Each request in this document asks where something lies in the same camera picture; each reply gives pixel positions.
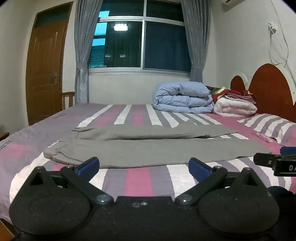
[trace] gray curtain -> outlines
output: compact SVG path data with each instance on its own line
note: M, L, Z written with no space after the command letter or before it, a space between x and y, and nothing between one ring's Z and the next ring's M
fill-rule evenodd
M76 53L75 104L89 102L89 56L103 0L77 0L74 42Z
M210 35L210 2L181 0L181 4L191 60L190 81L202 82Z

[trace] screw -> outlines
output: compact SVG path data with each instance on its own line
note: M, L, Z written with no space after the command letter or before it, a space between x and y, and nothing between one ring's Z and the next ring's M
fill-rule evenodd
M133 207L139 207L140 204L139 204L138 202L134 202L134 203L132 204L132 206L133 206Z
M97 201L99 201L100 203L106 203L109 202L111 200L111 197L107 194L101 194L97 196Z
M179 204L187 204L192 200L192 196L189 194L181 194L180 196L176 197L176 201Z

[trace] light blue comforter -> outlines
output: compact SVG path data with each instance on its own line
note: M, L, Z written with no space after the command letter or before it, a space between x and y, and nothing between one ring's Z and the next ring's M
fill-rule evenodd
M153 94L157 110L177 113L211 113L214 109L208 88L199 82L178 81L158 85Z

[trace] gray folded blanket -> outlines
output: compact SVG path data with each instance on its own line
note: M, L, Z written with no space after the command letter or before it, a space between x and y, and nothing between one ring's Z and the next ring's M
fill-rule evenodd
M44 157L56 162L79 165L96 156L100 168L131 168L186 164L191 157L203 162L229 161L271 151L255 140L206 139L236 133L224 125L179 124L75 128L52 147Z

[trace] wall outlet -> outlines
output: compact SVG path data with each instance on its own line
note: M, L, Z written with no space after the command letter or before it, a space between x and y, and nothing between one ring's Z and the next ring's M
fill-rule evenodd
M276 33L276 24L274 22L268 22L268 28L272 34Z

